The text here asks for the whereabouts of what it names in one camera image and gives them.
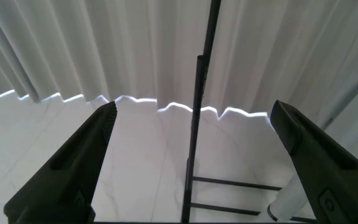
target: marble floor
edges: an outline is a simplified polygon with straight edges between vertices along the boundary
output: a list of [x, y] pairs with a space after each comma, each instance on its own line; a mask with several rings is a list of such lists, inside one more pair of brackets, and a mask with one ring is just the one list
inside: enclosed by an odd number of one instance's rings
[[[34, 175], [88, 116], [105, 102], [59, 96], [31, 102], [0, 97], [0, 223], [4, 204]], [[122, 98], [92, 206], [97, 221], [179, 222], [191, 113]], [[202, 112], [195, 175], [282, 187], [295, 170], [263, 116], [232, 111], [218, 119]], [[276, 192], [195, 182], [193, 202], [261, 211]], [[310, 206], [301, 217], [313, 218]], [[200, 208], [192, 222], [251, 222], [255, 217]]]

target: white tube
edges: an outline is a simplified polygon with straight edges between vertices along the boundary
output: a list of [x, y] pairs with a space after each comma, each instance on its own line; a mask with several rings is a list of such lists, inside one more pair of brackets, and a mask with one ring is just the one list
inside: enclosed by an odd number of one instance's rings
[[[322, 108], [317, 125], [347, 150], [353, 150], [358, 142], [358, 74], [345, 84], [332, 102]], [[279, 191], [277, 198], [257, 217], [257, 222], [287, 222], [308, 199], [297, 174]]]

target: metal rod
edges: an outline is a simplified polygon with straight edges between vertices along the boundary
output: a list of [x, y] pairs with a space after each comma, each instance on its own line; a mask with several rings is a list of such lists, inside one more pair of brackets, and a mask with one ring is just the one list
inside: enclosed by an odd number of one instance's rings
[[191, 188], [193, 186], [194, 161], [196, 157], [198, 126], [200, 124], [201, 101], [203, 99], [204, 81], [206, 79], [208, 65], [211, 58], [220, 5], [221, 0], [211, 0], [204, 51], [203, 55], [199, 55], [197, 57], [193, 115], [191, 119], [190, 149], [186, 167], [185, 192], [183, 195], [183, 207], [181, 214], [182, 223], [188, 223], [190, 218]]
[[193, 177], [193, 180], [201, 181], [201, 182], [209, 182], [209, 183], [215, 183], [215, 184], [227, 184], [227, 185], [233, 185], [233, 186], [240, 186], [240, 187], [252, 187], [257, 189], [264, 189], [264, 190], [281, 190], [281, 187], [274, 187], [274, 186], [268, 186], [268, 185], [262, 185], [262, 184], [249, 184], [249, 183], [242, 183], [242, 182], [235, 182], [235, 181], [229, 181], [229, 180], [218, 180], [218, 179], [210, 179], [205, 177]]
[[[231, 213], [237, 213], [237, 214], [243, 214], [243, 215], [253, 215], [253, 216], [257, 216], [260, 213], [260, 212], [252, 211], [252, 210], [245, 210], [245, 209], [238, 209], [238, 208], [227, 208], [227, 207], [221, 207], [221, 206], [215, 206], [215, 205], [205, 205], [205, 204], [200, 204], [200, 203], [191, 203], [191, 207], [214, 210], [214, 211], [221, 211], [221, 212], [231, 212]], [[317, 220], [315, 220], [315, 219], [302, 218], [302, 217], [292, 217], [291, 221], [317, 223]]]

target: pleated curtain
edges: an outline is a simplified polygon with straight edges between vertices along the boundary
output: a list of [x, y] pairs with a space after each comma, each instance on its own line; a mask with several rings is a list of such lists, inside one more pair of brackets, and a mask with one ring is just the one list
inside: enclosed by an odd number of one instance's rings
[[[192, 106], [210, 1], [1, 0], [0, 94]], [[358, 1], [223, 0], [203, 106], [315, 118], [358, 70]]]

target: curtain fold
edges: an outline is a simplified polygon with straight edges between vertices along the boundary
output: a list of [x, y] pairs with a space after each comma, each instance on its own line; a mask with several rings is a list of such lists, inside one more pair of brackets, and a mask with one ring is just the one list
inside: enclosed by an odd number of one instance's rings
[[[192, 106], [209, 0], [0, 1], [0, 94]], [[203, 106], [316, 117], [358, 69], [358, 1], [222, 1]]]

